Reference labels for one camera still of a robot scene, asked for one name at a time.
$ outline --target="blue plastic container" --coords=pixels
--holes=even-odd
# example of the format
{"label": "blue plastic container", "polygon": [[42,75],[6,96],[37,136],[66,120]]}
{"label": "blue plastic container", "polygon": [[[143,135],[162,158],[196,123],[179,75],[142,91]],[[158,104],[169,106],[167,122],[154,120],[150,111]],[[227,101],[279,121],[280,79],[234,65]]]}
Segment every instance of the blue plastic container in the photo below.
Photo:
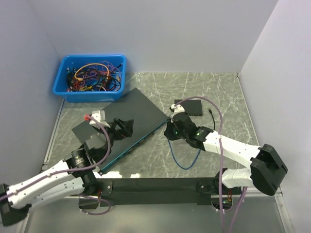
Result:
{"label": "blue plastic container", "polygon": [[[67,92],[66,83],[67,68],[80,68],[87,63],[99,63],[108,61],[114,67],[123,63],[120,67],[122,72],[121,87],[118,91],[86,91],[86,92]],[[70,103],[81,102],[113,102],[122,96],[125,85],[126,58],[123,55],[70,55],[63,59],[53,86],[53,93],[62,96]]]}

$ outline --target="gray wall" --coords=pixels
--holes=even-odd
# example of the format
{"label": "gray wall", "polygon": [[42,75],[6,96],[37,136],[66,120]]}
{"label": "gray wall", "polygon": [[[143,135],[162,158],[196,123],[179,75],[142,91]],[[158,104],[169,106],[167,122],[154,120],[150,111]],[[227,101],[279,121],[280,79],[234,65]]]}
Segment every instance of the gray wall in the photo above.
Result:
{"label": "gray wall", "polygon": [[14,184],[42,166],[60,106],[51,92],[59,57],[27,1],[1,1],[0,22],[0,183]]}
{"label": "gray wall", "polygon": [[123,53],[131,71],[239,72],[277,0],[29,0],[58,54]]}
{"label": "gray wall", "polygon": [[278,150],[282,184],[297,233],[310,232],[311,1],[279,0],[241,72],[260,143]]}

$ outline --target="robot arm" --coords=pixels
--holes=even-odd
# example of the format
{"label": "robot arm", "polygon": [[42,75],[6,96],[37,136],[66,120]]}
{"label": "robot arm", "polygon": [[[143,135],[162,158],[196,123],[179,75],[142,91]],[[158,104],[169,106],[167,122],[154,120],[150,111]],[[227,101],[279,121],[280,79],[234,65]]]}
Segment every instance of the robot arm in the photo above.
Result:
{"label": "robot arm", "polygon": [[[105,127],[110,147],[115,140],[132,136],[133,120],[114,119],[107,123],[103,111],[95,111],[91,117]],[[95,127],[95,121],[91,120],[90,125]],[[97,131],[79,149],[50,169],[15,185],[0,185],[2,224],[13,225],[23,220],[29,212],[63,197],[94,193],[98,189],[97,174],[92,169],[83,168],[99,163],[108,151],[106,136],[99,127]]]}
{"label": "robot arm", "polygon": [[223,155],[245,168],[224,168],[222,184],[227,188],[255,187],[272,196],[284,179],[287,168],[276,150],[265,144],[263,147],[248,145],[219,135],[207,127],[197,127],[185,114],[181,105],[172,105],[173,114],[167,123],[164,135],[171,141],[184,139],[190,146],[220,154],[219,138],[222,139]]}

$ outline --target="purple cable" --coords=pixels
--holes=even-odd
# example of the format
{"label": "purple cable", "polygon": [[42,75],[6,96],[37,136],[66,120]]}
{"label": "purple cable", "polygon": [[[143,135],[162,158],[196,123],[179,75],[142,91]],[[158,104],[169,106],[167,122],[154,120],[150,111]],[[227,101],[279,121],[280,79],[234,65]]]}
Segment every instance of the purple cable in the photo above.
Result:
{"label": "purple cable", "polygon": [[101,199],[101,198],[89,197],[89,196],[85,196],[85,195],[82,195],[82,194],[79,194],[78,196],[80,196],[82,198],[90,199],[90,200],[103,201],[103,202],[106,202],[108,204],[108,209],[105,210],[104,212],[101,212],[101,213],[90,213],[90,212],[88,212],[86,210],[81,210],[83,213],[86,213],[88,215],[104,215],[104,214],[107,214],[110,211],[110,209],[111,209],[111,203],[108,200]]}
{"label": "purple cable", "polygon": [[[218,130],[218,134],[221,135],[221,132],[222,132],[222,129],[223,129],[223,115],[220,111],[220,109],[218,108],[218,106],[212,102],[211,100],[205,98],[205,97],[201,97],[201,96],[193,96],[193,97],[189,97],[189,98],[186,98],[178,103],[175,104],[178,105],[178,104],[181,104],[182,102],[186,101],[186,100],[191,100],[191,99],[202,99],[202,100],[206,100],[207,102],[209,102],[210,104],[212,104],[215,109],[217,110],[218,114],[219,114],[219,118],[220,118],[220,125],[219,125],[219,130]],[[220,222],[221,222],[221,228],[222,228],[222,232],[224,233],[225,232],[225,226],[224,226],[224,213],[222,212],[222,209],[223,209],[223,184],[222,184],[222,180],[223,180],[223,173],[222,173],[222,170],[223,170],[223,167],[224,167],[224,148],[223,148],[223,144],[222,144],[222,140],[221,140],[221,137],[219,137],[219,147],[220,147],[220,170],[219,170],[219,185],[218,185],[218,191],[219,191],[219,208],[220,208]],[[239,201],[238,201],[238,206],[237,206],[237,209],[236,209],[236,212],[235,212],[235,217],[233,217],[232,221],[231,221],[231,225],[230,225],[230,228],[231,226],[233,226],[234,224],[234,221],[235,221],[235,218],[236,218],[236,214],[238,213],[238,210],[239,210],[239,207],[241,205],[241,202],[245,196],[245,193],[242,192],[241,193],[241,196],[239,198]]]}
{"label": "purple cable", "polygon": [[242,194],[243,194],[244,192],[246,192],[245,189],[246,189],[246,188],[243,187],[243,190],[242,190],[242,193],[241,193],[239,199],[238,199],[229,209],[225,210],[225,212],[230,211],[230,210],[232,210],[232,209],[235,208],[235,206],[237,205],[237,203],[239,203],[239,202],[241,201],[241,199],[242,199]]}
{"label": "purple cable", "polygon": [[[106,158],[108,157],[109,153],[110,153],[110,148],[111,148],[111,144],[110,144],[110,139],[109,139],[109,135],[107,133],[107,131],[105,130],[105,128],[102,126],[102,124],[100,124],[96,119],[94,119],[93,117],[91,116],[87,116],[88,119],[90,120],[93,120],[99,127],[100,129],[103,131],[104,135],[106,136],[106,139],[107,139],[107,143],[108,143],[108,148],[107,148],[107,152],[105,154],[105,156],[101,159],[101,161],[99,161],[98,163],[95,163],[93,165],[90,165],[90,166],[86,166],[86,167],[81,167],[81,168],[72,168],[72,169],[66,169],[66,170],[61,170],[61,171],[55,171],[55,172],[51,172],[51,176],[52,175],[56,175],[56,174],[59,174],[59,173],[63,173],[63,172],[75,172],[75,171],[84,171],[84,170],[89,170],[89,169],[93,169],[95,168],[96,166],[100,165],[101,163],[103,163]],[[23,190],[25,190],[26,188],[29,188],[31,187],[32,185],[44,180],[45,178],[47,178],[48,176],[45,175],[41,178],[38,178],[37,180],[25,185],[24,187],[20,188],[17,190],[17,192],[21,192]],[[2,197],[0,197],[0,201],[6,199],[6,198],[9,198],[10,196],[13,196],[14,193],[10,193],[9,195],[4,195]]]}
{"label": "purple cable", "polygon": [[233,224],[234,224],[234,222],[235,222],[235,219],[237,218],[238,211],[239,211],[239,208],[240,208],[240,206],[241,206],[241,203],[243,202],[243,199],[244,199],[244,197],[245,197],[246,191],[247,191],[247,187],[245,187],[244,191],[242,192],[242,194],[241,194],[241,196],[240,196],[240,201],[239,201],[238,206],[237,206],[237,208],[236,208],[236,210],[235,210],[235,212],[234,212],[234,216],[233,216],[233,218],[232,218],[232,220],[231,220],[231,224],[230,224],[228,233],[231,233],[231,231],[232,231],[232,229],[233,229]]}

